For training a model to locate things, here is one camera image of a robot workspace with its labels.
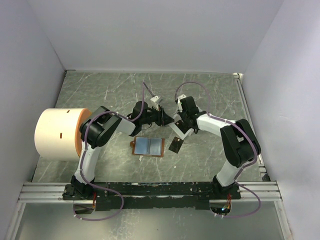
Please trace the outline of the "brown leather card holder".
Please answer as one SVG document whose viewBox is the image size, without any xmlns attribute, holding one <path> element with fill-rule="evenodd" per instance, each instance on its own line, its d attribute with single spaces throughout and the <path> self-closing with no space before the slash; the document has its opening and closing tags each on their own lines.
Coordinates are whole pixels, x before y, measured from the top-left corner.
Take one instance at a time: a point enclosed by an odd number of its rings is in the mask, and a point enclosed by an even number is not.
<svg viewBox="0 0 320 240">
<path fill-rule="evenodd" d="M 135 136 L 130 142 L 132 154 L 139 156 L 160 157 L 164 156 L 165 139 L 158 137 Z"/>
</svg>

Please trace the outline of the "white card tray box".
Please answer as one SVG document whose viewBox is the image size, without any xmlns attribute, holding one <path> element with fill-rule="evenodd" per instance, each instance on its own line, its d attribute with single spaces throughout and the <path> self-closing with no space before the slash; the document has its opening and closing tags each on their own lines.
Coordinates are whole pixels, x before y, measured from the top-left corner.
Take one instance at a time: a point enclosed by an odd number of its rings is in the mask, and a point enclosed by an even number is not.
<svg viewBox="0 0 320 240">
<path fill-rule="evenodd" d="M 169 126 L 172 128 L 172 130 L 176 133 L 176 135 L 184 140 L 187 137 L 190 137 L 192 134 L 194 134 L 196 131 L 198 131 L 196 119 L 194 117 L 187 116 L 186 113 L 180 112 L 179 109 L 176 110 L 173 117 L 174 122 L 170 123 Z M 184 128 L 179 129 L 175 122 L 178 120 L 182 120 L 184 123 Z"/>
</svg>

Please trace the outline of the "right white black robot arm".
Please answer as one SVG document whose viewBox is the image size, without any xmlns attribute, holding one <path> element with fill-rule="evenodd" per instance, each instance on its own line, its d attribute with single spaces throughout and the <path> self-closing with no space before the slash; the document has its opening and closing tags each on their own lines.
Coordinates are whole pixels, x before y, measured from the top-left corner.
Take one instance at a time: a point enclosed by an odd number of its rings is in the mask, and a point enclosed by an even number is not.
<svg viewBox="0 0 320 240">
<path fill-rule="evenodd" d="M 223 199 L 242 171 L 258 160 L 261 146 L 257 137 L 246 119 L 231 121 L 200 111 L 194 98 L 184 94 L 176 99 L 176 103 L 182 126 L 195 134 L 203 131 L 221 138 L 226 161 L 212 180 L 212 193 Z"/>
</svg>

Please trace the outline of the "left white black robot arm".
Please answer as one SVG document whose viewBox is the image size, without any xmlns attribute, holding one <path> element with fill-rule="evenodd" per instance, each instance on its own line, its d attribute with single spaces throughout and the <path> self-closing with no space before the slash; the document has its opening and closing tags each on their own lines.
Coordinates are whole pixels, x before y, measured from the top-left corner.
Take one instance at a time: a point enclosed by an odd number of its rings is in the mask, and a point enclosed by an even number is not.
<svg viewBox="0 0 320 240">
<path fill-rule="evenodd" d="M 115 131 L 134 137 L 142 131 L 143 125 L 155 123 L 162 127 L 174 122 L 162 106 L 149 107 L 145 101 L 138 101 L 127 116 L 120 115 L 100 106 L 80 127 L 81 155 L 71 185 L 81 199 L 89 199 L 94 192 L 95 168 L 101 148 L 107 144 Z"/>
</svg>

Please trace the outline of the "black card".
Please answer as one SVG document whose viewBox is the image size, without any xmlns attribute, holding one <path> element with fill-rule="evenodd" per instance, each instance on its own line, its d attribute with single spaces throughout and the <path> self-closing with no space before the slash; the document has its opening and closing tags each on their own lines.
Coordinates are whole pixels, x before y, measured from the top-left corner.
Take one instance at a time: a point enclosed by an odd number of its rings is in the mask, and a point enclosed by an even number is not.
<svg viewBox="0 0 320 240">
<path fill-rule="evenodd" d="M 183 140 L 183 139 L 175 136 L 175 137 L 173 138 L 173 140 L 172 140 L 172 142 L 171 142 L 171 144 L 170 144 L 170 146 L 169 146 L 168 149 L 169 149 L 170 151 L 178 154 L 179 151 L 180 151 L 180 149 L 181 149 L 181 147 L 182 147 L 182 145 L 183 145 L 183 143 L 184 143 L 184 140 Z"/>
</svg>

